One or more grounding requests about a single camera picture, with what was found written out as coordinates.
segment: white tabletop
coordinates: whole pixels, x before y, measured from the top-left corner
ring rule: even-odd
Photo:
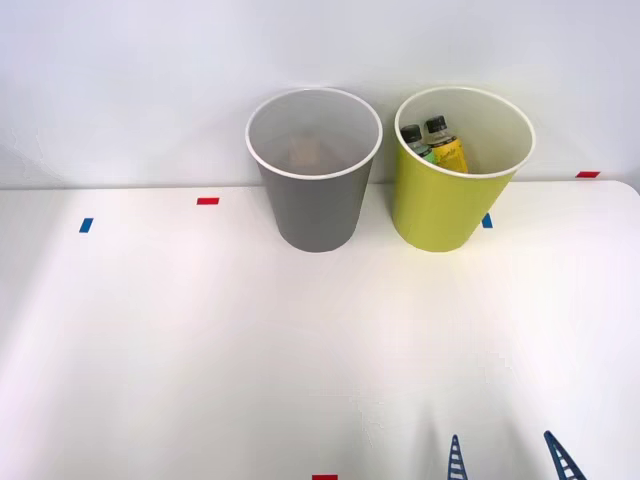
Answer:
[[[444,479],[457,433],[470,478],[554,480],[547,429],[635,478],[636,192],[511,184],[448,254],[388,193],[308,254],[261,188],[0,192],[0,478]]]

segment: yellow bottle label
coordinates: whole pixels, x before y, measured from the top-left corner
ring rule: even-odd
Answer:
[[[454,172],[469,173],[462,143],[458,138],[445,145],[434,146],[433,153],[436,156],[436,165],[439,167]]]

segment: white cup rim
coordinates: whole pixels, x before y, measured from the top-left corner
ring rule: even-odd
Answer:
[[[352,100],[356,100],[357,102],[361,103],[367,110],[369,110],[369,112],[373,115],[373,118],[376,121],[376,125],[378,126],[378,139],[376,140],[376,144],[373,147],[373,149],[369,152],[369,154],[366,157],[364,157],[364,159],[362,159],[361,161],[359,161],[355,165],[350,166],[349,168],[345,168],[344,170],[339,170],[337,172],[327,173],[327,174],[324,174],[324,175],[300,175],[300,174],[297,174],[297,173],[291,173],[291,172],[287,172],[285,170],[281,170],[279,168],[276,168],[273,165],[269,164],[268,162],[264,161],[262,158],[260,158],[260,155],[258,155],[256,153],[255,149],[253,148],[253,145],[251,145],[251,139],[249,138],[249,131],[251,130],[251,125],[253,124],[253,121],[255,120],[256,116],[260,113],[260,111],[262,111],[262,109],[266,108],[270,103],[275,102],[276,100],[279,100],[282,97],[286,97],[288,95],[293,95],[293,94],[300,93],[300,92],[307,92],[307,91],[332,92],[332,93],[337,93],[337,94],[340,94],[340,95],[344,95],[346,97],[351,98]],[[355,170],[358,170],[363,165],[366,165],[367,162],[369,162],[373,158],[373,156],[376,153],[378,153],[378,150],[380,149],[380,145],[382,145],[382,136],[383,136],[382,121],[380,120],[380,116],[378,115],[378,113],[373,109],[373,107],[371,105],[369,105],[367,102],[362,100],[360,97],[358,97],[358,96],[356,96],[356,95],[354,95],[352,93],[345,92],[344,90],[338,90],[337,88],[329,88],[329,87],[298,88],[298,89],[295,89],[295,90],[288,90],[288,91],[286,91],[284,93],[276,95],[275,97],[271,97],[270,99],[268,99],[267,101],[262,103],[258,108],[256,108],[256,110],[251,114],[251,117],[249,118],[249,121],[247,122],[247,127],[245,128],[245,133],[244,133],[244,138],[245,138],[245,142],[247,143],[247,148],[249,149],[249,152],[251,153],[251,156],[260,165],[262,165],[267,170],[271,170],[273,173],[277,173],[278,175],[282,175],[284,177],[289,177],[289,178],[295,178],[295,179],[298,179],[298,180],[328,180],[330,178],[341,177],[341,176],[347,175],[347,174],[349,174],[349,173],[351,173],[351,172],[353,172]]]
[[[455,172],[453,170],[447,170],[446,168],[442,168],[442,167],[439,167],[437,165],[434,165],[433,163],[429,163],[425,159],[420,157],[418,154],[416,154],[413,150],[411,150],[409,148],[409,146],[407,145],[407,143],[402,138],[402,135],[400,134],[400,116],[402,114],[402,111],[405,109],[405,107],[407,105],[409,105],[411,102],[413,102],[416,98],[421,97],[423,95],[426,95],[427,93],[437,92],[437,91],[441,91],[441,90],[467,90],[467,91],[479,93],[481,95],[486,95],[486,96],[491,97],[491,98],[493,98],[495,100],[498,100],[498,101],[504,103],[505,105],[507,105],[512,110],[514,110],[520,116],[520,118],[522,118],[522,120],[527,124],[527,127],[529,127],[529,132],[531,133],[531,148],[529,148],[529,152],[524,157],[524,159],[522,159],[519,163],[515,164],[513,167],[510,167],[507,170],[502,170],[500,172],[479,173],[479,174],[461,173],[461,172]],[[433,170],[436,170],[438,172],[444,173],[446,175],[451,175],[451,176],[454,176],[454,177],[460,177],[460,178],[469,178],[469,179],[496,178],[496,177],[503,177],[503,176],[509,175],[511,173],[515,173],[525,163],[527,163],[529,158],[531,158],[531,154],[533,153],[533,150],[535,149],[535,146],[536,146],[536,132],[533,129],[533,125],[531,124],[531,121],[529,120],[529,118],[525,115],[525,113],[522,110],[520,110],[517,106],[515,106],[509,100],[506,100],[506,99],[502,98],[501,96],[496,95],[495,93],[491,93],[491,92],[488,92],[486,90],[482,90],[480,88],[466,87],[466,86],[461,86],[461,85],[432,87],[432,88],[427,88],[426,90],[422,90],[421,92],[418,92],[418,93],[416,93],[414,95],[411,95],[409,98],[407,98],[402,103],[402,105],[400,105],[400,108],[398,108],[398,111],[396,112],[395,122],[394,122],[394,129],[395,129],[395,132],[396,132],[396,138],[400,142],[400,145],[402,145],[402,147],[405,149],[405,151],[407,153],[409,153],[409,155],[411,155],[417,161],[419,161],[423,165],[426,165],[427,167],[429,167],[429,168],[431,168]]]

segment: paper cup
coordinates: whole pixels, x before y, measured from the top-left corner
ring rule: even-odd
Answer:
[[[463,145],[469,173],[424,161],[400,135],[406,125],[444,115]],[[522,111],[489,92],[437,87],[405,101],[395,118],[398,142],[393,223],[414,247],[446,252],[462,246],[535,146]]]
[[[255,111],[246,141],[287,242],[326,252],[351,238],[382,142],[371,106],[331,88],[285,93]]]

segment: bottle cap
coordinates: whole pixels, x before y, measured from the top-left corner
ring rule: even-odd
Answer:
[[[422,140],[422,134],[420,133],[420,127],[418,125],[407,125],[400,129],[402,139],[407,143],[419,142]]]
[[[429,133],[436,133],[440,130],[446,130],[447,122],[442,115],[438,115],[424,122],[424,126]]]

